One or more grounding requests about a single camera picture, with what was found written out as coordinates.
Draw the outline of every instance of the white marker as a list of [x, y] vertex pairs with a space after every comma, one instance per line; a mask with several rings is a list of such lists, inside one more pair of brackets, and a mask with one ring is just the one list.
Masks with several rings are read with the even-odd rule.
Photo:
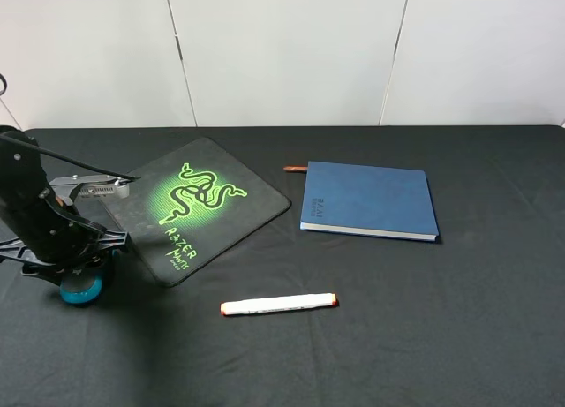
[[255, 298], [232, 301], [220, 305], [224, 316], [232, 314], [260, 314], [303, 310], [306, 308], [327, 307], [337, 304], [335, 294], [308, 294], [292, 297]]

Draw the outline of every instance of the table surface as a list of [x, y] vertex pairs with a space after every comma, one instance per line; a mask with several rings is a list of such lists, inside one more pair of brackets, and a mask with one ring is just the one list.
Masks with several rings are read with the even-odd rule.
[[[2, 406], [565, 405], [565, 130], [31, 131], [133, 170], [208, 136], [293, 207], [173, 289], [134, 255], [89, 308], [0, 267]], [[308, 160], [425, 170], [441, 241], [298, 229]], [[86, 173], [45, 158], [49, 177]], [[98, 201], [84, 216], [111, 223]], [[221, 302], [335, 292], [333, 309], [225, 318]]]

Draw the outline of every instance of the mouse pad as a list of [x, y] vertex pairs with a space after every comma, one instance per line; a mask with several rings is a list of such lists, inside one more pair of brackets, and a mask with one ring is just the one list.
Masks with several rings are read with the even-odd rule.
[[211, 139], [197, 139], [132, 172], [130, 196], [104, 200], [165, 285], [181, 283], [282, 214], [289, 200]]

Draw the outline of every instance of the razer logo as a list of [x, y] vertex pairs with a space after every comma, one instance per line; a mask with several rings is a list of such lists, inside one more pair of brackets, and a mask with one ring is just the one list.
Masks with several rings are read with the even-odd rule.
[[247, 192], [232, 184], [218, 185], [218, 176], [213, 171], [200, 171], [194, 173], [188, 162], [183, 165], [178, 174], [186, 185], [176, 186], [169, 192], [169, 197], [177, 207], [170, 214], [159, 221], [159, 224], [174, 222], [179, 217], [186, 217], [191, 213], [191, 206], [198, 202], [201, 206], [216, 210], [223, 206], [226, 197], [246, 197]]

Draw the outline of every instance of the cable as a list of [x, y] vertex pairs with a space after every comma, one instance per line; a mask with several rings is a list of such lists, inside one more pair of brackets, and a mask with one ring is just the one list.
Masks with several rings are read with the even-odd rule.
[[72, 158], [65, 157], [64, 155], [61, 155], [61, 154], [58, 154], [58, 153], [54, 153], [53, 151], [49, 151], [48, 149], [45, 149], [45, 148], [41, 148], [41, 147], [37, 147], [37, 146], [32, 145], [32, 144], [28, 144], [27, 142], [24, 142], [23, 140], [17, 140], [17, 139], [14, 139], [14, 138], [10, 138], [9, 136], [5, 136], [1, 133], [0, 133], [0, 139], [5, 140], [6, 142], [10, 142], [10, 143], [15, 144], [15, 145], [19, 145], [20, 147], [30, 149], [32, 151], [37, 151], [40, 154], [47, 155], [47, 156], [53, 157], [53, 158], [57, 158], [58, 160], [61, 160], [63, 162], [68, 162], [70, 164], [74, 164], [75, 166], [82, 167], [83, 169], [95, 171], [96, 173], [101, 173], [103, 175], [110, 175], [110, 176], [115, 176], [115, 177], [121, 177], [122, 179], [127, 179], [127, 180], [130, 180], [132, 182], [139, 179], [139, 177], [123, 175], [123, 174], [120, 174], [120, 173], [116, 173], [115, 171], [109, 171], [109, 170], [105, 170], [105, 169], [99, 169], [99, 168], [94, 167], [94, 166], [89, 166], [88, 164], [85, 164], [83, 162], [73, 160]]
[[8, 89], [8, 82], [6, 82], [6, 78], [1, 74], [0, 74], [0, 82], [2, 82], [2, 85], [4, 86], [4, 88], [0, 90], [0, 95], [4, 95], [4, 92], [6, 92], [6, 89]]

